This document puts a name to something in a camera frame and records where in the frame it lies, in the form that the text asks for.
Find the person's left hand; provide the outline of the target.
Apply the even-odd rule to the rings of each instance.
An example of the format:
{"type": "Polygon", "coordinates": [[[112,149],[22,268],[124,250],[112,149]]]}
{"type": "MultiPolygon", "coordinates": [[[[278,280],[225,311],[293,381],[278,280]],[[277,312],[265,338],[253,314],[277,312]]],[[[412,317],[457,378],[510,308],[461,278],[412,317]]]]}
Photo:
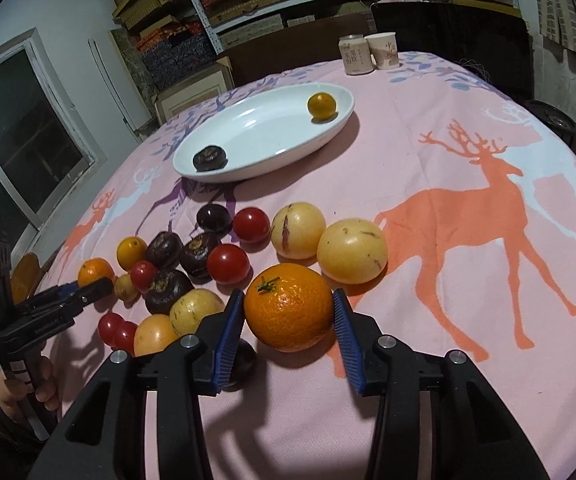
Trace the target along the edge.
{"type": "Polygon", "coordinates": [[[11,420],[18,422],[23,419],[19,403],[33,392],[36,400],[43,404],[47,411],[53,412],[59,408],[60,399],[57,382],[54,376],[54,366],[47,356],[40,361],[41,381],[34,388],[17,378],[7,378],[0,372],[0,409],[11,420]]]}

